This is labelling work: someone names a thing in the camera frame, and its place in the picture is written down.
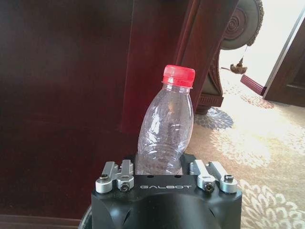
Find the plastic bottle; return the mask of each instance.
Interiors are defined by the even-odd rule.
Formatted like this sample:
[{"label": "plastic bottle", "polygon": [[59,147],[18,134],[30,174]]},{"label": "plastic bottle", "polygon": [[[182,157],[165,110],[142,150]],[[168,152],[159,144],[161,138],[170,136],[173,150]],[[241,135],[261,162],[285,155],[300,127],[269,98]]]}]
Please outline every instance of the plastic bottle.
[{"label": "plastic bottle", "polygon": [[163,88],[146,111],[138,141],[136,174],[179,174],[180,156],[193,130],[190,89],[195,70],[167,65]]}]

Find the carpet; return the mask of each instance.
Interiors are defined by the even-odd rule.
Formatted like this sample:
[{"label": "carpet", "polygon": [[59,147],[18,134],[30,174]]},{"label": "carpet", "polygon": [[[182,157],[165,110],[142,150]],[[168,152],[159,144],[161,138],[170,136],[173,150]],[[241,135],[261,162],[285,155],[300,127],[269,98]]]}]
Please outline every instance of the carpet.
[{"label": "carpet", "polygon": [[243,191],[243,229],[305,229],[305,108],[262,99],[221,70],[224,101],[195,115],[186,153],[219,161]]}]

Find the white wall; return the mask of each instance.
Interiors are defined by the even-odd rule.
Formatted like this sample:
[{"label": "white wall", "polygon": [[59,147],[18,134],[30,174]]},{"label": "white wall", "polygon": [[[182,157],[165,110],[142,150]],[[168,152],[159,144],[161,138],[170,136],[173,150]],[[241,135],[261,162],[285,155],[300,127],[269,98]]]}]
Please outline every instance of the white wall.
[{"label": "white wall", "polygon": [[[287,37],[305,5],[304,0],[262,0],[264,20],[261,30],[244,55],[247,76],[264,86]],[[221,50],[219,67],[230,68],[241,59],[245,46],[236,50]]]}]

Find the wooden furniture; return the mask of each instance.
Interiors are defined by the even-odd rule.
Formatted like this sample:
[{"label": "wooden furniture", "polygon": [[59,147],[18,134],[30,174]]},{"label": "wooden furniture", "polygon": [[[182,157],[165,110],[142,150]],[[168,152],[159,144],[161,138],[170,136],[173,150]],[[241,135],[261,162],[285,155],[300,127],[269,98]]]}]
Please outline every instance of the wooden furniture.
[{"label": "wooden furniture", "polygon": [[212,106],[220,107],[223,102],[223,91],[218,71],[220,49],[232,50],[244,45],[251,46],[260,31],[263,17],[264,9],[261,0],[239,0],[224,31],[221,45],[211,62],[199,97],[197,114],[205,115]]},{"label": "wooden furniture", "polygon": [[79,219],[105,161],[135,154],[165,65],[194,109],[238,0],[0,2],[0,214]]}]

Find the silver metal bracket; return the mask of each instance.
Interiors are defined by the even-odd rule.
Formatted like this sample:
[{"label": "silver metal bracket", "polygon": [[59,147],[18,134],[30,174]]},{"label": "silver metal bracket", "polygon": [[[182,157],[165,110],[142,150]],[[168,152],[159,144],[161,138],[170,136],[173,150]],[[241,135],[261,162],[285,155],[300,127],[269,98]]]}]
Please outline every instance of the silver metal bracket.
[{"label": "silver metal bracket", "polygon": [[218,161],[211,161],[206,165],[207,170],[219,181],[219,188],[226,193],[237,192],[237,180],[229,175]]},{"label": "silver metal bracket", "polygon": [[194,160],[190,163],[190,174],[198,175],[197,186],[207,193],[215,189],[215,178],[206,170],[202,160]]},{"label": "silver metal bracket", "polygon": [[130,160],[123,160],[120,168],[113,161],[106,162],[102,175],[95,181],[96,192],[110,192],[114,180],[121,192],[128,192],[134,187],[133,163]]}]

